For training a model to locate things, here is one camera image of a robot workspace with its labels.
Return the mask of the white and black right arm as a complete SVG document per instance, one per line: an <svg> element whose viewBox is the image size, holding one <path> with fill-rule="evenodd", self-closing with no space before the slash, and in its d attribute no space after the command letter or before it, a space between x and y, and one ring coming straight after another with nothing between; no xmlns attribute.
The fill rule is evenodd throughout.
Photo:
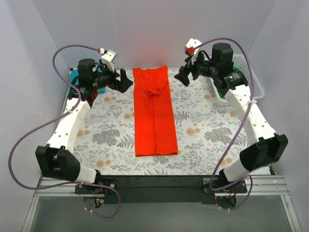
<svg viewBox="0 0 309 232"><path fill-rule="evenodd" d="M240 152L239 159L219 171L209 181L212 192L229 189L238 184L250 173L267 167L280 160L288 145L286 135L279 135L269 125L254 97L253 82L248 81L240 70L234 69L233 49L228 43L216 43L212 46L212 54L201 50L203 43L190 39L185 45L187 59L179 69L175 78L188 86L191 74L196 80L199 76L212 79L215 87L235 111L240 120L238 131L245 130L249 147Z"/></svg>

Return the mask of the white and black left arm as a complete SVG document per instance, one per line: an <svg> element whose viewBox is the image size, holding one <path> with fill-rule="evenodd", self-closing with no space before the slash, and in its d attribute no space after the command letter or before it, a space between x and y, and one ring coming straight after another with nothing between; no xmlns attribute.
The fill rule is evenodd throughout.
<svg viewBox="0 0 309 232"><path fill-rule="evenodd" d="M71 81L64 117L46 145L37 147L35 155L44 177L96 184L99 171L80 164L73 155L74 141L98 90L109 87L124 93L133 82L128 79L125 69L111 71L102 61L95 62L91 58L79 61L77 73Z"/></svg>

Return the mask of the orange t shirt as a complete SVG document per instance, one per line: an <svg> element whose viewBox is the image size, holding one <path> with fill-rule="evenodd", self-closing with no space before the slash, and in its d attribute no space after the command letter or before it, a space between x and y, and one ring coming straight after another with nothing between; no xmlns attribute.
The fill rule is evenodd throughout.
<svg viewBox="0 0 309 232"><path fill-rule="evenodd" d="M133 69L135 155L178 154L168 67Z"/></svg>

